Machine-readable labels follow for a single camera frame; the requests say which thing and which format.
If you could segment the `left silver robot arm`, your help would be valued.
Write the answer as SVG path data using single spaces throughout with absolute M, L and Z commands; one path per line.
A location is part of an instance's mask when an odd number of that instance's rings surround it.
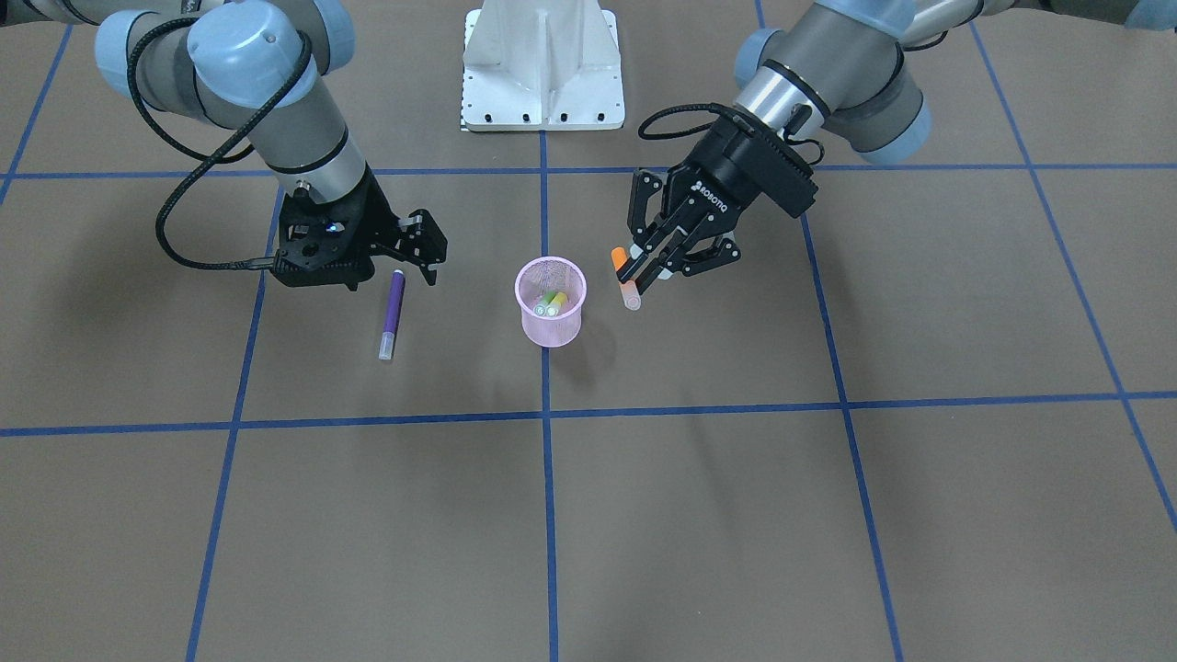
M 733 232 L 759 197 L 792 218 L 818 192 L 813 163 L 798 153 L 819 131 L 840 137 L 865 163 L 915 154 L 931 110 L 907 55 L 951 29 L 1013 9 L 1013 1 L 814 1 L 790 29 L 757 29 L 742 46 L 731 104 L 681 104 L 652 120 L 705 112 L 714 121 L 681 163 L 657 176 L 636 168 L 629 201 L 632 241 L 611 258 L 616 280 L 643 294 L 659 280 L 719 269 L 742 257 Z

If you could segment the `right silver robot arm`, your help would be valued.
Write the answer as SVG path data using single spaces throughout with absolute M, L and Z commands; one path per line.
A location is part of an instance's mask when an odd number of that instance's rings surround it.
M 374 257 L 434 284 L 447 238 L 428 211 L 395 216 L 325 81 L 350 62 L 355 32 L 339 1 L 5 1 L 4 26 L 91 25 L 94 62 L 149 130 L 197 163 L 164 201 L 158 244 L 185 269 L 266 271 L 290 287 L 344 285 Z M 270 257 L 200 262 L 166 234 L 211 168 L 259 155 L 282 188 Z

